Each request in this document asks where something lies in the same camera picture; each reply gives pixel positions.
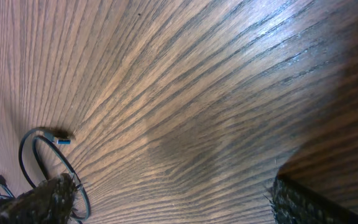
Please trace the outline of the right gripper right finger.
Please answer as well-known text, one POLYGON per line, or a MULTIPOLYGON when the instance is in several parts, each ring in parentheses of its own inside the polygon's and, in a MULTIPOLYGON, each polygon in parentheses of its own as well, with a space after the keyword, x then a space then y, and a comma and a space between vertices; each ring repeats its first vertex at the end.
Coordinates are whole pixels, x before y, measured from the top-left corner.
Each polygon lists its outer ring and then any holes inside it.
POLYGON ((270 193, 270 206, 278 224, 358 224, 358 214, 285 175, 276 176, 270 193))

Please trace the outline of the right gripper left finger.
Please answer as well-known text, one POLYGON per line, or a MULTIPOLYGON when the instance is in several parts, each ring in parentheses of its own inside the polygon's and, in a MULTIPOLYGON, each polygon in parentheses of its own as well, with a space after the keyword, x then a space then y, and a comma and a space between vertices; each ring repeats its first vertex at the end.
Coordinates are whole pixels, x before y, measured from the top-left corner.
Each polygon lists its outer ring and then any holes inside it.
POLYGON ((76 192, 73 177, 63 173, 16 198, 0 198, 0 224, 68 223, 76 192))

